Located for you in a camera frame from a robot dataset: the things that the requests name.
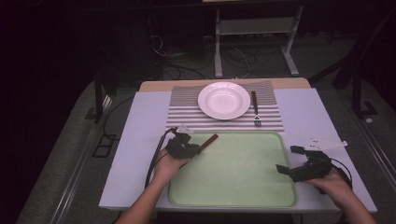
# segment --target white tabletop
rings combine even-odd
[[[304,147],[311,137],[341,141],[315,89],[275,89],[274,91],[285,128],[285,132],[281,135],[288,151],[291,168],[301,166],[306,161],[306,156],[291,153],[290,146]],[[126,209],[143,191],[152,155],[164,132],[170,97],[170,91],[136,94],[99,203],[100,207]],[[353,176],[355,193],[369,211],[375,212],[373,200],[346,150],[343,147],[337,147],[328,149],[325,153],[348,167]],[[296,189],[298,202],[292,208],[228,208],[175,206],[169,200],[169,188],[165,188],[156,208],[166,211],[217,212],[338,211],[328,196],[319,194],[312,186],[296,183]]]

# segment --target wooden table surface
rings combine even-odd
[[[204,86],[214,82],[233,82],[236,84],[257,83],[270,80],[274,89],[310,89],[308,80],[302,77],[285,78],[249,78],[249,79],[204,79],[204,80],[169,80],[146,81],[139,91],[171,91],[174,86]]]

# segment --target wooden stick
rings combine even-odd
[[[219,136],[217,134],[213,134],[209,139],[206,140],[206,142],[201,145],[201,150],[204,150],[206,147],[212,144],[212,142],[214,142],[218,137]]]

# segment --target fork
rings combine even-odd
[[[256,98],[256,92],[255,91],[251,92],[251,99],[253,101],[254,113],[255,113],[255,116],[254,116],[254,119],[253,119],[254,125],[256,125],[256,127],[261,127],[262,126],[262,120],[259,117],[259,108],[257,107],[257,98]]]

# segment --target human arm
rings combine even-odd
[[[346,215],[350,224],[376,223],[367,208],[334,168],[324,178],[305,181],[322,189]]]
[[[168,154],[166,149],[162,149],[157,158],[157,164],[154,167],[154,176],[151,182],[143,190],[134,204],[124,212],[117,224],[147,224],[154,211],[164,187],[177,174],[178,169],[190,159],[174,159]]]

